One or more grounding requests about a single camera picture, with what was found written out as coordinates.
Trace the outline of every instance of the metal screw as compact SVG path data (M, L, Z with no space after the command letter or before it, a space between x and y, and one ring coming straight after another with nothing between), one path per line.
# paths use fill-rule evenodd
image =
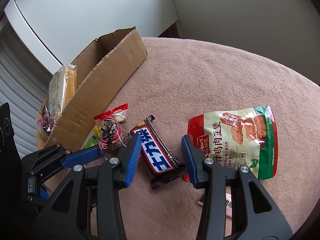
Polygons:
M110 162L111 164L117 164L117 163L119 162L119 159L116 158L116 157L114 157L114 158L111 158L111 159L109 160L109 162Z
M74 171L81 171L81 170L82 170L82 165L79 165L79 164L78 164L78 165L74 166L74 167L73 167L73 170L74 170Z
M242 171L242 172L244 172L244 173L247 173L247 172L249 172L249 168L246 167L246 166L241 166L241 167L240 167L240 171Z
M206 158L206 159L204 159L204 162L205 162L206 164L213 164L213 159L211 159L211 158Z

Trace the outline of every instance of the round table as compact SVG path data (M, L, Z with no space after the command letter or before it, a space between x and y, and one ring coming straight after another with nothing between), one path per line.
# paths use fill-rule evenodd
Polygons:
M160 136L183 161L181 137L190 118L271 106L278 131L278 167L274 178L262 184L295 232L320 197L320 87L243 50L193 40L143 38L143 42L147 59L108 108L129 104L128 130L153 114ZM196 239L202 210L197 201L202 194L182 178L152 190L144 163L138 163L133 183L119 192L127 238ZM227 234L230 225L227 217Z

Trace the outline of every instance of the white blind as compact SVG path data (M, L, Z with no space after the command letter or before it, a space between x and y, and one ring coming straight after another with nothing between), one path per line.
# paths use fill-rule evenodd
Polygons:
M0 36L0 104L8 102L20 158L37 151L36 121L51 74L8 24Z

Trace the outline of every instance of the food package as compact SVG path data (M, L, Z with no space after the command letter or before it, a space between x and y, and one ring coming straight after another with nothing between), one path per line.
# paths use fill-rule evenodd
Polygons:
M99 143L99 136L100 136L100 128L97 127L97 125L95 125L91 132L89 133L88 138L85 140L85 142L83 143L83 147L81 147L81 149L87 149L91 146L95 146Z
M269 106L238 111L216 111L190 119L193 145L223 166L248 167L258 179L276 174L278 141Z
M47 106L44 106L41 111L41 119L37 121L37 129L41 132L44 138L48 138L56 121L50 117Z
M203 206L204 201L204 195L199 199L198 204ZM226 193L226 215L228 217L232 217L232 201L231 201L231 195L229 193Z
M150 114L130 131L131 136L141 135L141 157L148 169L152 189L179 178L186 167L167 148L152 123L154 119Z
M128 132L121 125L126 122L128 108L128 104L124 104L94 117L96 122L101 122L99 148L107 159L116 157L119 149L130 142Z
M64 64L53 74L49 83L49 111L52 118L59 118L63 108L77 89L77 66Z

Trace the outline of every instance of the cardboard box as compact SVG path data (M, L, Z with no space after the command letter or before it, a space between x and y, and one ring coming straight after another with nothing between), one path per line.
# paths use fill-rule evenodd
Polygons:
M132 73L147 57L147 50L134 28L117 30L92 41L72 62L77 65L78 89L49 136L36 131L38 148L60 143L79 150L101 114ZM48 97L39 109L48 105Z

